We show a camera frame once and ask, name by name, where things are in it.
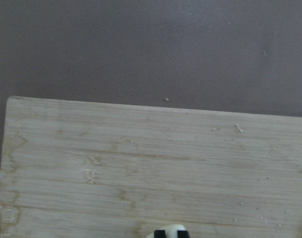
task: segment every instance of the wood grain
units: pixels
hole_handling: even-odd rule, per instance
[[[302,118],[11,97],[0,175],[3,238],[302,237]]]

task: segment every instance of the gray wall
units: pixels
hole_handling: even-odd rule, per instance
[[[10,95],[302,116],[302,0],[0,0]]]

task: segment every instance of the white object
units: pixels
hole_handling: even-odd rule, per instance
[[[174,225],[166,226],[166,227],[160,228],[160,230],[165,230],[167,238],[178,238],[177,231],[186,231],[185,227],[181,224],[174,224]],[[154,232],[149,234],[146,238],[154,238]]]

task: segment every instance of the wooden cutting board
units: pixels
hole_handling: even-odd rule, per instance
[[[11,97],[0,176],[3,238],[302,238],[302,118]]]

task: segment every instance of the crumb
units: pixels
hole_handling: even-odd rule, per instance
[[[240,126],[238,125],[238,123],[235,123],[235,126],[237,127],[238,131],[240,133],[243,133],[243,129],[240,128]]]

